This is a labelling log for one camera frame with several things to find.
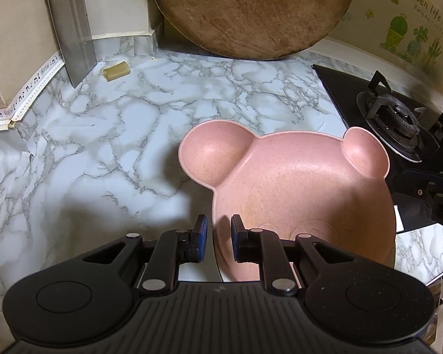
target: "ribbed black surface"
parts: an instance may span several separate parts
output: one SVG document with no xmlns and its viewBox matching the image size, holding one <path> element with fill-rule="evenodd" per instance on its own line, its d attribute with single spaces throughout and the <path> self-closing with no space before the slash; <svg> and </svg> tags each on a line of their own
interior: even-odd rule
<svg viewBox="0 0 443 354">
<path fill-rule="evenodd" d="M 433 353 L 422 342 L 361 348 L 320 330 L 292 297 L 252 283 L 187 283 L 147 298 L 116 333 L 79 348 L 39 348 L 17 342 L 7 354 Z"/>
</svg>

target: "countertop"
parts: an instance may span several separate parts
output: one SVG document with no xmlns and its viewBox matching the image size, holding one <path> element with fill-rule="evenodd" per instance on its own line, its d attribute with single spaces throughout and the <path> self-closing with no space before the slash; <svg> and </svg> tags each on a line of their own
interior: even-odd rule
<svg viewBox="0 0 443 354">
<path fill-rule="evenodd" d="M 0 133 L 0 309 L 28 274 L 128 232 L 154 239 L 210 215 L 211 192 L 177 159 L 196 124 L 224 118 L 258 135 L 341 137 L 345 125 L 311 65 L 372 76 L 309 51 L 255 62 L 160 50 L 127 61 L 130 75 L 107 82 L 102 69 L 116 62 L 100 62 L 75 90 L 63 68 L 17 125 L 20 137 Z M 397 235 L 395 268 L 424 283 L 442 273 L 443 226 Z M 205 262 L 183 265 L 180 278 L 220 281 L 211 238 Z"/>
</svg>

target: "gas stove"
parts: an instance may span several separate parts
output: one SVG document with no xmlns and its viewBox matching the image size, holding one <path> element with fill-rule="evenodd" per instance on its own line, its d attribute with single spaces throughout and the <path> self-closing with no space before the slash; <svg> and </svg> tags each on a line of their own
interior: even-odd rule
<svg viewBox="0 0 443 354">
<path fill-rule="evenodd" d="M 368 81 L 312 67 L 345 125 L 367 129 L 384 144 L 391 162 L 386 183 L 403 231 L 443 224 L 443 113 L 392 91 L 378 71 Z"/>
</svg>

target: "wall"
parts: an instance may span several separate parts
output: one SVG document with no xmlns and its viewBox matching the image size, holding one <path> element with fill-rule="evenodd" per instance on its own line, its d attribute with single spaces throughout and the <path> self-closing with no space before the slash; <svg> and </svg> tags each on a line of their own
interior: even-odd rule
<svg viewBox="0 0 443 354">
<path fill-rule="evenodd" d="M 92 38 L 152 34 L 161 20 L 154 0 L 85 0 Z"/>
<path fill-rule="evenodd" d="M 0 109 L 57 50 L 46 0 L 0 0 Z"/>
<path fill-rule="evenodd" d="M 329 36 L 393 63 L 443 94 L 443 0 L 353 0 Z"/>
</svg>

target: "pink plate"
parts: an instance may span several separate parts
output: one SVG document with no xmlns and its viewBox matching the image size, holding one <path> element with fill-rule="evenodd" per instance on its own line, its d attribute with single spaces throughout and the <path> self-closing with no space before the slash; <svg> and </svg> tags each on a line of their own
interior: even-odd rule
<svg viewBox="0 0 443 354">
<path fill-rule="evenodd" d="M 349 128 L 343 139 L 304 131 L 258 137 L 232 121 L 207 121 L 185 135 L 179 161 L 214 192 L 215 255 L 224 278 L 259 279 L 256 264 L 233 259 L 233 214 L 246 229 L 283 239 L 310 233 L 379 263 L 394 247 L 389 158 L 365 129 Z"/>
</svg>

